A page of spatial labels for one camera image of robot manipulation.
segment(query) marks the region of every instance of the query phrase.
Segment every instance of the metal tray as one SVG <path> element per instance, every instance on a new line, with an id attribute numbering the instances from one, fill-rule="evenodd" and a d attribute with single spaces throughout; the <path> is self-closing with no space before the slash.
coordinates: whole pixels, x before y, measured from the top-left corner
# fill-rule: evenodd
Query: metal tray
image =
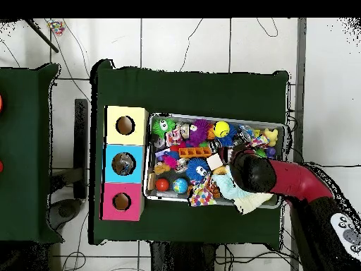
<path id="1" fill-rule="evenodd" d="M 285 150 L 286 150 L 286 143 L 287 143 L 287 130 L 286 126 L 283 124 L 275 124 L 275 123 L 265 123 L 259 121 L 242 121 L 236 119 L 216 119 L 212 117 L 204 117 L 204 116 L 190 116 L 190 115 L 182 115 L 182 114 L 164 114 L 164 113 L 153 113 L 147 124 L 148 136 L 151 136 L 150 132 L 152 130 L 152 126 L 154 121 L 157 119 L 172 119 L 175 122 L 182 121 L 191 124 L 196 119 L 206 119 L 211 123 L 216 123 L 217 121 L 226 121 L 236 128 L 238 125 L 248 125 L 254 129 L 265 129 L 268 128 L 270 130 L 277 129 L 278 140 L 274 148 L 276 149 L 276 159 L 277 160 L 284 160 L 285 158 Z M 188 204 L 187 201 L 187 193 L 184 194 L 177 194 L 171 189 L 171 182 L 175 181 L 177 178 L 184 178 L 188 183 L 190 183 L 189 178 L 184 173 L 177 174 L 174 170 L 170 170 L 164 172 L 163 174 L 157 175 L 157 179 L 165 178 L 169 182 L 169 190 L 165 192 L 159 192 L 156 189 L 150 191 L 147 190 L 147 182 L 148 176 L 153 172 L 154 165 L 158 162 L 157 158 L 155 157 L 155 152 L 157 149 L 153 146 L 153 144 L 148 141 L 147 144 L 147 151 L 146 151 L 146 163 L 145 163 L 145 177 L 143 183 L 143 192 L 145 196 L 150 200 L 171 200 L 176 202 L 184 202 Z M 232 205 L 232 200 L 227 200 L 225 198 L 215 198 L 217 205 Z M 274 209 L 277 208 L 281 204 L 281 197 L 278 195 L 274 195 L 270 200 L 266 201 L 263 205 L 260 205 L 259 208 L 265 209 Z"/>

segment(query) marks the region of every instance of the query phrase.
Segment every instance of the blue box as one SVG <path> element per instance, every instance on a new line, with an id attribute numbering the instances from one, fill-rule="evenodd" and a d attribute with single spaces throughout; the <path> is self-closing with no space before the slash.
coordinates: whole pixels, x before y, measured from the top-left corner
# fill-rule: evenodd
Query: blue box
<path id="1" fill-rule="evenodd" d="M 133 172 L 126 176 L 117 174 L 111 167 L 111 163 L 115 155 L 127 152 L 131 154 L 135 160 L 135 168 Z M 105 150 L 105 182 L 107 183 L 142 183 L 142 169 L 144 147 L 139 145 L 106 145 Z"/>

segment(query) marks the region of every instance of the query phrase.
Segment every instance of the dark green tablecloth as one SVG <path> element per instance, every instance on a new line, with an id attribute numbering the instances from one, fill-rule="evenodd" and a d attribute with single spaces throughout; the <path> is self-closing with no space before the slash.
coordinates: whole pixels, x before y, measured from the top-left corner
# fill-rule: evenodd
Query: dark green tablecloth
<path id="1" fill-rule="evenodd" d="M 61 241 L 47 223 L 49 86 L 58 69 L 0 68 L 0 240 Z"/>
<path id="2" fill-rule="evenodd" d="M 280 208 L 239 215 L 233 206 L 188 207 L 146 200 L 139 222 L 99 219 L 104 105 L 284 124 L 288 74 L 167 73 L 141 68 L 113 69 L 108 60 L 92 69 L 90 242 L 108 240 L 267 243 L 279 248 Z"/>

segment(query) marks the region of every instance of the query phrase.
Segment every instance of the orange toy block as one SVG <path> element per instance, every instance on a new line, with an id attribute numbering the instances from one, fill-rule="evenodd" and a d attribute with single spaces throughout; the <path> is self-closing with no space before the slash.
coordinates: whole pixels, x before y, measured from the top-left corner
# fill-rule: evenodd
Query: orange toy block
<path id="1" fill-rule="evenodd" d="M 212 155 L 209 147 L 184 147 L 178 152 L 180 158 L 209 157 Z"/>

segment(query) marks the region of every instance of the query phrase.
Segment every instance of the yellow ball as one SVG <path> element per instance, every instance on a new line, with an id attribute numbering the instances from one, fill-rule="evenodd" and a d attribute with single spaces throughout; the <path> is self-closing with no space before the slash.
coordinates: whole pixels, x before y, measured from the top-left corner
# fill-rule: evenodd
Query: yellow ball
<path id="1" fill-rule="evenodd" d="M 217 121 L 213 126 L 213 132 L 216 137 L 222 138 L 229 133 L 229 125 L 225 121 Z"/>

